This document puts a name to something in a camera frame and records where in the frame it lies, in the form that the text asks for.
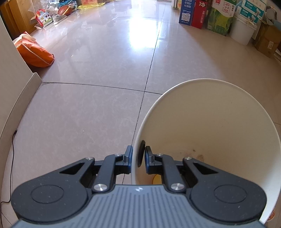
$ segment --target red box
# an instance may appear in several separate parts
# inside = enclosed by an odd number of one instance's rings
[[[201,29],[207,11],[207,2],[204,0],[196,0],[191,26]]]

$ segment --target basketball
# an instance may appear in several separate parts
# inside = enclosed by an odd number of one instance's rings
[[[58,14],[59,15],[70,15],[72,13],[72,8],[68,5],[62,6],[59,10],[58,10]]]

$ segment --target white logo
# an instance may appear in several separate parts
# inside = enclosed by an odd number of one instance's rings
[[[140,191],[142,191],[142,190],[143,190],[143,188],[138,187],[138,188],[135,188],[135,190],[136,190],[136,191],[138,191],[138,192],[140,192]]]

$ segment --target black cable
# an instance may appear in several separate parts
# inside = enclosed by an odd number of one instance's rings
[[[10,173],[10,199],[9,201],[1,201],[0,203],[0,218],[1,218],[1,225],[3,227],[2,223],[2,203],[10,203],[11,202],[11,195],[12,195],[12,170],[13,170],[13,164],[14,164],[14,156],[15,156],[15,149],[14,149],[14,137],[17,133],[17,130],[15,130],[13,136],[12,136],[12,145],[13,145],[13,159],[12,159],[12,165],[11,165],[11,173]]]

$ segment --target white plastic container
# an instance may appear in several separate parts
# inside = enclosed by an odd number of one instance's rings
[[[229,35],[238,43],[247,45],[256,29],[256,26],[246,22],[241,16],[234,15]]]
[[[136,158],[145,140],[154,154],[203,157],[204,162],[261,186],[267,204],[265,223],[281,187],[281,149],[275,126],[264,108],[241,88],[215,79],[183,82],[151,107],[133,149],[132,184],[152,184],[144,160]]]

